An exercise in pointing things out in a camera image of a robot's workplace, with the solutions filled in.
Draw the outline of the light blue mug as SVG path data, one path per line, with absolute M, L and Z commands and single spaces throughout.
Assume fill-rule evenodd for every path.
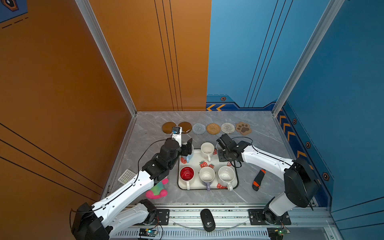
M 187 163 L 189 163 L 193 157 L 193 154 L 194 154 L 194 146 L 193 145 L 191 145 L 191 149 L 192 149 L 192 152 L 186 156 Z

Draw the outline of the glossy brown round coaster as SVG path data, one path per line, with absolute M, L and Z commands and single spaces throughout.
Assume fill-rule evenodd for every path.
M 178 127 L 182 128 L 182 133 L 183 134 L 188 134 L 192 131 L 192 125 L 189 122 L 181 122 L 178 124 Z

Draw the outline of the grey woven round coaster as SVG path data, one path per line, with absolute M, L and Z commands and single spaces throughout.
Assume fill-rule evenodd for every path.
M 193 125 L 192 131 L 196 135 L 202 135 L 202 134 L 204 134 L 206 132 L 206 126 L 201 124 L 201 123 L 196 123 L 196 124 Z

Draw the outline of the white woven round coaster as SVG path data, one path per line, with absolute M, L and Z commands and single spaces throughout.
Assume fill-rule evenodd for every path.
M 236 130 L 235 126 L 231 123 L 223 123 L 221 125 L 221 131 L 225 134 L 232 134 Z

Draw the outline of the brown paw print coaster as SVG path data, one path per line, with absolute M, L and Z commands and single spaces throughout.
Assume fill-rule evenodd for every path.
M 239 132 L 242 136 L 246 136 L 252 132 L 250 125 L 244 122 L 236 123 L 235 130 Z

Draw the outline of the matte brown round coaster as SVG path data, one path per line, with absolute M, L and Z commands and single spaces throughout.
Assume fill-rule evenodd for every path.
M 175 124 L 174 122 L 166 122 L 162 125 L 162 131 L 165 134 L 170 135 L 172 133 L 173 127 L 176 127 L 176 126 L 177 124 Z

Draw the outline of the tan rattan round coaster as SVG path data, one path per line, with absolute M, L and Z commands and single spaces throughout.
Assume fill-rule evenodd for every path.
M 206 126 L 206 131 L 210 135 L 218 135 L 221 132 L 221 127 L 218 124 L 211 123 Z

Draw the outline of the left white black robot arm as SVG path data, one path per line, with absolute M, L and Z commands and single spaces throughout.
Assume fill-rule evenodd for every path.
M 75 239 L 108 240 L 133 225 L 152 221 L 156 207 L 149 200 L 141 200 L 129 209 L 126 207 L 164 180 L 181 156 L 191 153 L 191 141 L 183 145 L 175 139 L 166 139 L 160 152 L 131 181 L 93 205 L 84 203 L 75 211 L 71 225 Z

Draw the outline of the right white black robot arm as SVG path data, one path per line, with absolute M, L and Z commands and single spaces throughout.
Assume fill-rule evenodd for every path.
M 225 160 L 258 166 L 283 180 L 284 192 L 272 198 L 263 209 L 262 216 L 267 224 L 279 224 L 283 215 L 295 207 L 311 206 L 311 199 L 320 189 L 321 183 L 305 159 L 279 157 L 257 149 L 252 143 L 237 143 L 227 134 L 219 137 L 217 143 L 221 147 L 219 155 Z

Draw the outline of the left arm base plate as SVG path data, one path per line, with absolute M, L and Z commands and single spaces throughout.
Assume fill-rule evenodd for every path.
M 150 225 L 156 225 L 159 223 L 162 226 L 167 226 L 169 224 L 169 219 L 170 219 L 170 209 L 157 209 L 156 210 L 156 215 L 154 219 L 150 222 Z

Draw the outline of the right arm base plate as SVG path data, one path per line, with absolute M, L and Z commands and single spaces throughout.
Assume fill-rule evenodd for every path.
M 255 225 L 285 225 L 289 226 L 292 224 L 291 218 L 288 212 L 285 212 L 282 216 L 277 217 L 276 220 L 267 220 L 266 216 L 263 214 L 264 210 L 262 209 L 249 209 L 249 220 L 252 226 Z

